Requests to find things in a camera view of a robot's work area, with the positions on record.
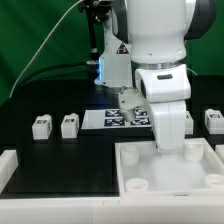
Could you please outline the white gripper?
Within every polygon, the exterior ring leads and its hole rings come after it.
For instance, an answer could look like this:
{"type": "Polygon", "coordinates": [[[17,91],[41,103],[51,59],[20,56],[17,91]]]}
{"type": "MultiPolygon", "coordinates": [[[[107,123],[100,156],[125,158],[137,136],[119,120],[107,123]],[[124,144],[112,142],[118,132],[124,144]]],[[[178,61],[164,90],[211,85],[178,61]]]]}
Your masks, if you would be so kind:
{"type": "Polygon", "coordinates": [[[135,83],[146,99],[158,150],[180,150],[185,138],[185,100],[191,97],[186,65],[159,70],[138,68],[135,83]]]}

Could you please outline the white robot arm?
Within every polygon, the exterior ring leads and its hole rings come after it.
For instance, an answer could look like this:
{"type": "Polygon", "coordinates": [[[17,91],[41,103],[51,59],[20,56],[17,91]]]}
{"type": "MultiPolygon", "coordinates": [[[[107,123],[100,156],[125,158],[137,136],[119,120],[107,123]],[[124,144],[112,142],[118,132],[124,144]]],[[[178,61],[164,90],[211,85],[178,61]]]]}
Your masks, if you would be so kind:
{"type": "Polygon", "coordinates": [[[185,101],[191,97],[185,42],[202,37],[216,17],[216,0],[95,0],[104,21],[105,50],[95,84],[118,95],[120,113],[149,114],[161,151],[185,138],[185,101]]]}

